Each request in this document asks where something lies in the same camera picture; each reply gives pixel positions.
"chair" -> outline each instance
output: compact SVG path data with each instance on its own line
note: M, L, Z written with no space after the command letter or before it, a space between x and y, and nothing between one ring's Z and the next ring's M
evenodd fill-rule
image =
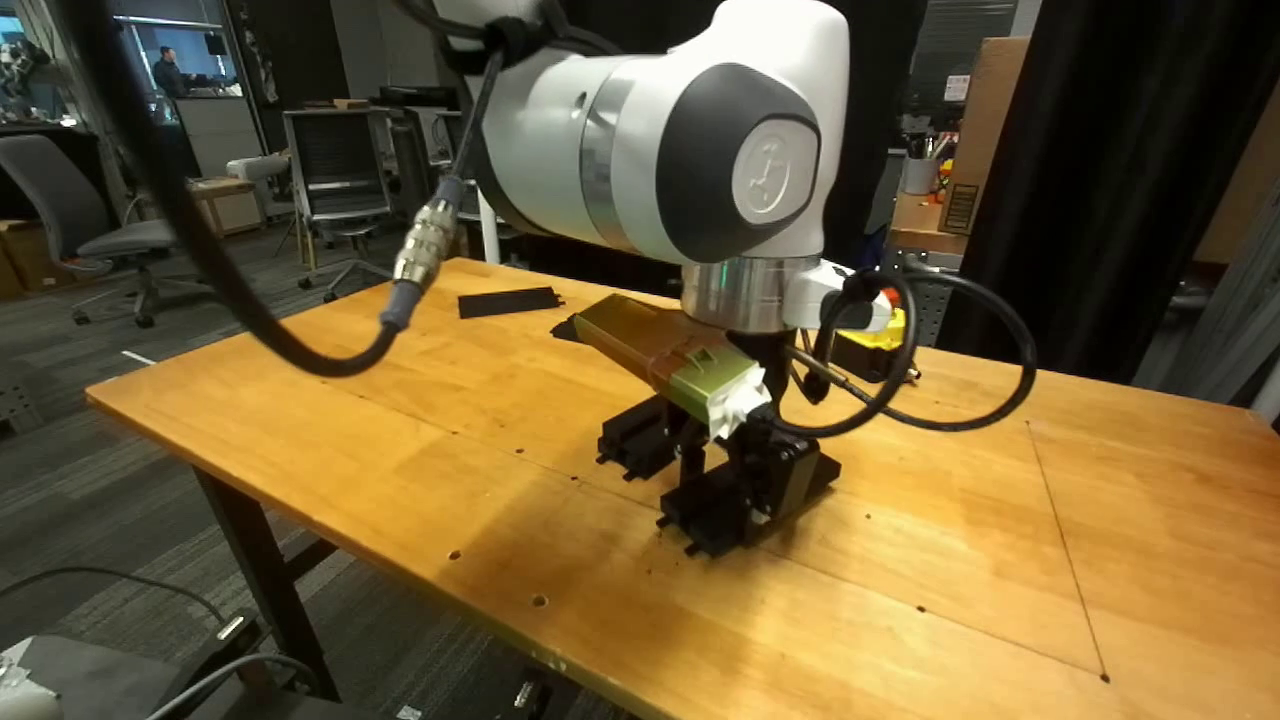
M165 221L114 225L106 201L81 178L81 168L45 137L3 137L0 168L31 201L49 256L54 265L99 261L111 274L133 274L133 321L157 324L161 289L152 261L165 256L175 238ZM121 295L121 289L76 304L73 321L89 324L89 304Z
M294 248L303 265L301 289L313 289L321 274L337 274L323 299L331 299L356 274L387 276L387 270L365 261L366 241L384 238L384 229L401 221L379 152L387 118L391 112L384 108L282 112L294 188ZM316 241L331 238L353 248L353 261L321 270Z

